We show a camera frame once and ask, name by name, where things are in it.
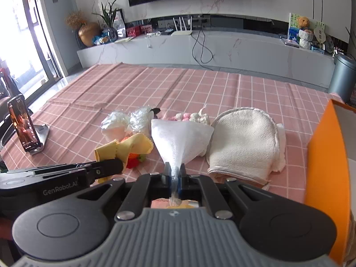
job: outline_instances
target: pink checkered tablecloth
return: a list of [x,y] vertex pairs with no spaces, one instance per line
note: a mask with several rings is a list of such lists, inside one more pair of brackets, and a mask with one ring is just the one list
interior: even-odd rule
[[[33,115],[35,124],[50,125],[44,151],[25,154],[13,136],[1,155],[9,169],[94,160],[94,148],[105,144],[100,123],[111,111],[125,112],[143,105],[161,108],[159,117],[197,112],[206,103],[211,121],[235,107],[263,109],[286,129],[287,166],[271,174],[270,191],[304,200],[307,143],[330,98],[338,97],[290,83],[216,71],[152,68],[127,64],[95,65],[74,80]],[[137,169],[124,170],[127,181],[141,174],[162,172],[156,149]],[[196,158],[186,164],[188,174],[206,174],[208,164]]]

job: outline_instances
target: cream towel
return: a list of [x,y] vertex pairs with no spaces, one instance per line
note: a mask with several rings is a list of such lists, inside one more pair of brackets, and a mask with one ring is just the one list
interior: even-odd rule
[[285,165],[285,132],[263,110],[252,107],[230,109],[212,123],[215,128],[206,160],[209,174],[221,173],[265,185],[271,171]]

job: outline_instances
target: phone stand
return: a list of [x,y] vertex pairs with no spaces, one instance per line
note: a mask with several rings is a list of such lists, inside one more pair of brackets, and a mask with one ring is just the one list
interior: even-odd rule
[[36,153],[40,153],[45,148],[45,143],[49,134],[49,126],[46,124],[43,125],[33,125],[34,130],[37,132],[38,138],[40,139],[41,146],[35,150],[29,151],[30,155],[33,156]]

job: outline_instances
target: gray trash can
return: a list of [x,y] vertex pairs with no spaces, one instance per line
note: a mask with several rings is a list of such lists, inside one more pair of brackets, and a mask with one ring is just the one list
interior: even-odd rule
[[339,54],[328,93],[337,93],[344,102],[348,102],[355,83],[356,61],[346,55]]

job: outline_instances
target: metal screw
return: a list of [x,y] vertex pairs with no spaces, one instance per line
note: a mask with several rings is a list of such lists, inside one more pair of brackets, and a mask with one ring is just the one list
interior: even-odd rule
[[172,217],[177,217],[180,213],[177,210],[170,211],[168,213]]
[[134,216],[135,216],[135,213],[131,212],[131,211],[118,212],[116,215],[116,217],[118,219],[123,220],[123,221],[131,220],[134,218]]
[[230,219],[232,216],[233,214],[228,210],[220,210],[215,213],[215,218],[222,220]]

